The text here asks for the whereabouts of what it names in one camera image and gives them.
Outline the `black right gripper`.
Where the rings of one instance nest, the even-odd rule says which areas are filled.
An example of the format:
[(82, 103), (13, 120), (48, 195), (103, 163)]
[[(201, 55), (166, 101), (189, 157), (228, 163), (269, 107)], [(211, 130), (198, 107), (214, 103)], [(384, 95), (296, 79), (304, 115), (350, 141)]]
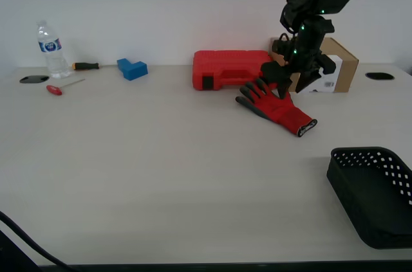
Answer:
[[(303, 21), (294, 40), (294, 49), (289, 60), (291, 70), (300, 73), (295, 92), (299, 93), (321, 78), (321, 75), (333, 74), (335, 62), (321, 51), (321, 44), (327, 33), (335, 28), (330, 19), (308, 18)], [(276, 89), (280, 99), (286, 97), (292, 80), (288, 68), (278, 62), (263, 63), (260, 78), (270, 89)]]

